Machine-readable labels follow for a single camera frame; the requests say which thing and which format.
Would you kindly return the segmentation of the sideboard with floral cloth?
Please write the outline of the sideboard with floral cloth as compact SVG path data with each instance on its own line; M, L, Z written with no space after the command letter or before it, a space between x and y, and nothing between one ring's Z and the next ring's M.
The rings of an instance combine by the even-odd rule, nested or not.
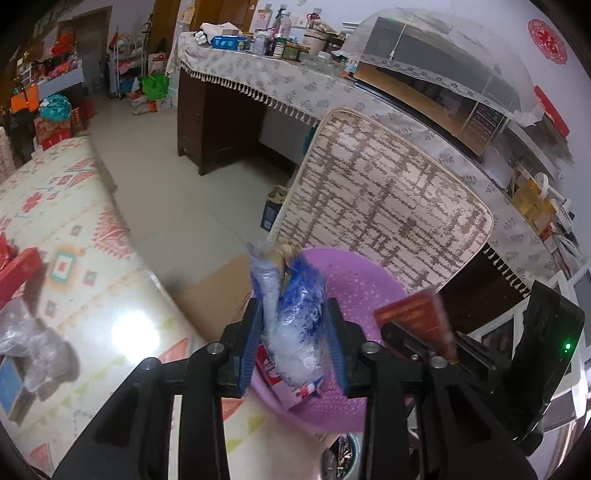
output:
M393 130L470 187L492 210L490 240L494 252L524 283L548 280L557 272L551 253L506 194L469 157L425 121L356 86L286 60L245 51L212 49L197 44L192 32L179 34L166 72L182 70L190 77L228 87L280 109L307 123L318 124L329 110L348 107Z

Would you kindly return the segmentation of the red wrapper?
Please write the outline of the red wrapper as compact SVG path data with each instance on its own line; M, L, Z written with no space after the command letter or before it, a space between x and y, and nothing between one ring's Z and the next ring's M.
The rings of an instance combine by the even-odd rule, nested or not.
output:
M17 255L17 251L7 241L5 233L0 234L0 270L3 270Z

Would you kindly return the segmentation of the blue white plastic bag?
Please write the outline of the blue white plastic bag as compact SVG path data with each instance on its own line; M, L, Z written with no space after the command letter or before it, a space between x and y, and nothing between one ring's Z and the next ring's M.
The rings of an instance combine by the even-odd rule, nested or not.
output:
M291 386L325 374L325 279L293 244L247 246L254 296L263 302L262 341Z

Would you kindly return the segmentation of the clear plastic bottle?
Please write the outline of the clear plastic bottle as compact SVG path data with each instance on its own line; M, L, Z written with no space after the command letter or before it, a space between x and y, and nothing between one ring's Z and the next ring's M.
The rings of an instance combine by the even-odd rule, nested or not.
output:
M24 390L40 401L79 377L71 343L35 318L21 297L1 309L1 355L14 362Z

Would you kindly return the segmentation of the blue box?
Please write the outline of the blue box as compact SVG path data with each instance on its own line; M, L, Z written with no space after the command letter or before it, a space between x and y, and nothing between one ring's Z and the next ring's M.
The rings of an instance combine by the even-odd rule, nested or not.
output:
M35 399L35 395L24 385L29 364L27 358L1 357L1 412L16 425L22 424Z

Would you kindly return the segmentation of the purple trash basket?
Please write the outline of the purple trash basket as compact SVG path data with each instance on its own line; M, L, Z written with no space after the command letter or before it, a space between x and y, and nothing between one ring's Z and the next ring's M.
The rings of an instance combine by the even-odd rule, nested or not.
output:
M308 248L303 256L325 279L325 292L338 301L342 317L359 324L368 340L380 343L374 311L407 296L390 272L362 255L341 249ZM259 356L250 387L280 419L305 432L363 431L367 401L342 395L332 372L325 374L317 390L301 397L280 380L269 359Z

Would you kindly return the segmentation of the dark red small box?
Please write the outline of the dark red small box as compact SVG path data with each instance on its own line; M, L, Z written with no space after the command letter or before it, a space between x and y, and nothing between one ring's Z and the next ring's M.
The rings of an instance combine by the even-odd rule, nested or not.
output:
M457 349L441 296L428 288L374 311L379 327L394 323L423 341L437 355L457 362Z

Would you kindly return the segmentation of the mesh food cover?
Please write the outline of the mesh food cover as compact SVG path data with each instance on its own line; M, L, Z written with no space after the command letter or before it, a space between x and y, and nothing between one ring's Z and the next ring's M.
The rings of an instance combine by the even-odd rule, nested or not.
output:
M523 127L544 116L520 57L469 19L417 8L382 10L349 34L342 55L442 86Z

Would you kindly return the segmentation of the cardboard box under basket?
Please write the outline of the cardboard box under basket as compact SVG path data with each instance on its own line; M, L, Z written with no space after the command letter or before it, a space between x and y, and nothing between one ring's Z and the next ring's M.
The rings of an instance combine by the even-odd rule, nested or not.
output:
M196 284L172 296L205 341L218 340L224 328L242 319L252 293L249 256L242 254Z

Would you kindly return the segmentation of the green bag on floor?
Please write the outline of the green bag on floor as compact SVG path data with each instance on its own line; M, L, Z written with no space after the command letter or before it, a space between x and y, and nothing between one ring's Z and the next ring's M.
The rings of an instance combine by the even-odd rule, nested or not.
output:
M160 100L168 96L169 78L156 72L141 79L141 89L148 101Z

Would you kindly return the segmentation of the red white KFC box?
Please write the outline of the red white KFC box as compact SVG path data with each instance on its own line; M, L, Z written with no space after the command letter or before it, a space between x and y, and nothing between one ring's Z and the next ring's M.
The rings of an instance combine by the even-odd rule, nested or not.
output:
M283 410L290 410L300 405L308 397L320 395L324 378L318 377L313 382L302 386L291 386L277 370L263 344L260 344L256 351L256 367L263 378L264 385L276 397Z

